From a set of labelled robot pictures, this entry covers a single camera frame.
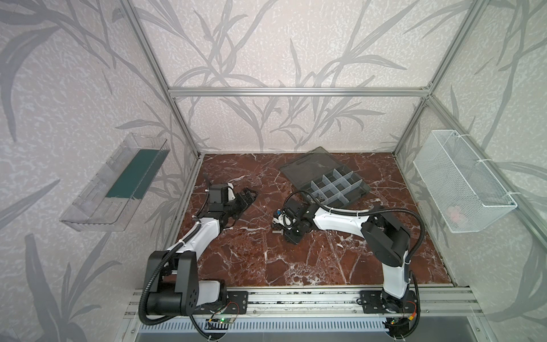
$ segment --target wallpaper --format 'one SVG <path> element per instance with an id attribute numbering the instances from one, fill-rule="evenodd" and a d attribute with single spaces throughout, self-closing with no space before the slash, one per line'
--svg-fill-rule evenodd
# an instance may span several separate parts
<path id="1" fill-rule="evenodd" d="M 424 86 L 470 3 L 134 1 L 170 86 Z"/>
<path id="2" fill-rule="evenodd" d="M 170 87 L 425 86 L 471 0 L 135 0 Z M 179 98 L 204 151 L 392 151 L 410 98 Z"/>
<path id="3" fill-rule="evenodd" d="M 544 219 L 546 4 L 491 3 L 436 93 Z"/>
<path id="4" fill-rule="evenodd" d="M 545 217 L 547 1 L 490 1 L 437 96 Z M 478 233 L 453 234 L 412 161 L 431 130 L 430 109 L 397 160 L 453 279 L 473 289 L 499 341 L 547 334 L 547 254 L 516 214 Z"/>
<path id="5" fill-rule="evenodd" d="M 116 2 L 0 3 L 0 340 L 113 340 L 195 158 Z M 124 137 L 166 161 L 123 232 L 61 213 Z"/>
<path id="6" fill-rule="evenodd" d="M 322 146 L 330 152 L 391 152 L 418 101 L 417 97 L 192 97 L 179 100 L 178 106 L 205 151 L 308 151 Z M 212 120 L 211 113 L 230 115 Z"/>

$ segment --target aluminum rail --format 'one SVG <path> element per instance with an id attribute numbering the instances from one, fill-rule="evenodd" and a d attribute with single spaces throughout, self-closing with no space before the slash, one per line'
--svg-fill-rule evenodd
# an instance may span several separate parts
<path id="1" fill-rule="evenodd" d="M 427 96 L 424 88 L 169 88 L 172 97 L 189 96 Z"/>

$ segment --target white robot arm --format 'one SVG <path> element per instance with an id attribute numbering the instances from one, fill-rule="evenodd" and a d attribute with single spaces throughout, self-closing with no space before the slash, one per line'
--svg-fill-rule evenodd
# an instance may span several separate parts
<path id="1" fill-rule="evenodd" d="M 382 305 L 388 312 L 399 312 L 409 292 L 410 257 L 424 238 L 421 218 L 403 208 L 376 207 L 370 211 L 353 211 L 329 208 L 318 202 L 302 205 L 291 199 L 291 196 L 283 208 L 274 214 L 272 228 L 282 232 L 285 239 L 295 245 L 314 229 L 343 231 L 364 238 L 374 256 L 382 263 Z M 393 211 L 409 213 L 420 223 L 420 237 L 411 251 L 410 232 L 393 216 Z"/>
<path id="2" fill-rule="evenodd" d="M 150 255 L 138 311 L 143 324 L 155 325 L 175 316 L 191 316 L 200 305 L 208 305 L 211 310 L 226 306 L 224 282 L 199 281 L 197 260 L 209 243 L 227 228 L 228 219 L 238 220 L 258 195 L 248 188 L 234 194 L 233 189 L 230 183 L 210 186 L 207 212 L 198 213 L 192 229 L 175 245 Z M 175 270 L 176 281 L 164 281 L 164 276 Z M 150 319 L 147 315 L 164 316 Z"/>

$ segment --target wire basket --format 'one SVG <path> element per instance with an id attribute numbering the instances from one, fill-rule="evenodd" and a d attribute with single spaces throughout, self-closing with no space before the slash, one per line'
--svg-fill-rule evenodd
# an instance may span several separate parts
<path id="1" fill-rule="evenodd" d="M 485 229 L 517 207 L 455 130 L 432 131 L 414 165 L 453 233 Z"/>

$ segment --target metal frame bar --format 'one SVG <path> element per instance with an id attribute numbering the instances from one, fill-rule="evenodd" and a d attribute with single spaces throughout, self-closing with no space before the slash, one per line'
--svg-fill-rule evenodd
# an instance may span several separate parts
<path id="1" fill-rule="evenodd" d="M 469 10 L 467 11 L 465 18 L 463 19 L 458 29 L 458 32 L 454 36 L 452 43 L 450 43 L 450 46 L 441 61 L 441 64 L 439 65 L 435 73 L 433 74 L 433 78 L 431 79 L 431 82 L 429 82 L 428 84 L 429 93 L 426 96 L 433 94 L 433 92 L 437 89 L 437 87 L 441 83 L 441 80 L 444 78 L 446 72 L 448 71 L 452 63 L 454 62 L 454 59 L 458 55 L 463 44 L 465 43 L 465 41 L 467 40 L 467 38 L 473 31 L 473 28 L 476 26 L 477 22 L 479 21 L 489 1 L 490 0 L 475 0 L 469 7 Z M 395 146 L 395 150 L 393 151 L 394 155 L 397 155 L 401 151 L 406 140 L 408 139 L 408 137 L 414 130 L 414 127 L 416 127 L 416 125 L 420 121 L 420 117 L 423 114 L 423 108 L 424 108 L 423 101 L 421 101 L 420 105 L 416 107 L 416 109 L 414 110 L 414 113 L 412 114 L 412 117 L 408 125 L 403 131 L 401 138 L 397 142 L 397 145 Z"/>
<path id="2" fill-rule="evenodd" d="M 188 209 L 188 204 L 190 203 L 190 197 L 192 195 L 192 192 L 194 192 L 197 176 L 200 173 L 201 164 L 203 164 L 204 157 L 205 155 L 201 154 L 199 158 L 196 160 L 196 162 L 194 163 L 194 166 L 192 166 L 190 175 L 188 176 L 188 182 L 186 184 L 187 186 L 185 187 L 184 193 L 181 195 L 181 198 L 179 199 L 177 208 L 175 210 L 175 217 L 171 221 L 166 237 L 163 241 L 163 244 L 161 247 L 163 250 L 166 250 L 169 246 L 172 246 L 174 242 L 177 240 L 178 232 L 181 230 L 182 219 L 184 218 L 184 215 L 186 214 L 186 210 Z"/>
<path id="3" fill-rule="evenodd" d="M 500 181 L 503 187 L 515 194 L 512 194 L 513 199 L 517 203 L 515 212 L 520 221 L 526 226 L 530 233 L 535 236 L 538 241 L 547 250 L 547 225 L 543 218 L 537 213 L 528 200 L 519 193 L 519 190 L 513 185 L 513 183 L 505 176 L 505 174 L 498 168 L 496 163 L 484 152 L 479 145 L 469 136 L 461 124 L 454 119 L 448 109 L 435 97 L 428 96 L 426 102 L 430 104 L 430 108 L 437 114 L 439 119 L 446 125 L 447 128 L 456 130 L 463 136 L 463 139 L 471 146 L 471 148 L 477 153 L 481 159 L 487 159 L 485 161 L 486 166 L 492 171 L 494 176 Z"/>
<path id="4" fill-rule="evenodd" d="M 161 72 L 160 65 L 156 57 L 154 56 L 154 53 L 152 52 L 150 43 L 148 42 L 146 38 L 146 34 L 144 33 L 143 26 L 137 15 L 137 11 L 135 10 L 133 4 L 131 3 L 131 0 L 118 0 L 118 2 L 121 5 L 121 9 L 123 11 L 124 17 L 127 19 L 129 28 L 135 34 L 135 37 L 137 38 L 137 43 L 139 47 L 141 48 L 142 53 L 144 57 L 146 58 L 146 61 L 148 62 L 148 65 L 152 69 L 152 74 L 154 74 L 154 77 L 156 81 L 158 82 L 158 85 L 160 86 L 160 91 L 165 97 L 167 105 L 169 106 L 169 109 L 171 110 L 171 113 L 174 116 L 175 121 L 177 122 L 178 126 L 182 130 L 184 137 L 190 144 L 192 153 L 197 159 L 200 155 L 200 152 L 197 148 L 195 141 L 192 139 L 192 135 L 190 134 L 188 126 L 186 125 L 186 122 L 184 121 L 181 111 L 179 110 L 174 99 L 169 95 L 167 81 L 165 80 L 165 77 L 163 73 Z"/>
<path id="5" fill-rule="evenodd" d="M 169 88 L 174 97 L 188 96 L 427 96 L 425 88 Z"/>
<path id="6" fill-rule="evenodd" d="M 488 326 L 484 313 L 469 287 L 452 287 L 442 284 L 420 284 L 420 303 L 423 317 L 468 317 L 470 325 L 476 330 L 474 322 L 486 332 Z M 228 291 L 248 291 L 247 314 L 239 318 L 267 317 L 382 317 L 393 314 L 364 314 L 357 305 L 359 291 L 380 290 L 377 286 L 265 286 L 229 287 Z M 117 333 L 116 342 L 133 342 L 141 323 L 137 316 L 141 290 L 135 290 L 129 300 L 123 322 Z M 195 314 L 196 318 L 209 315 Z"/>

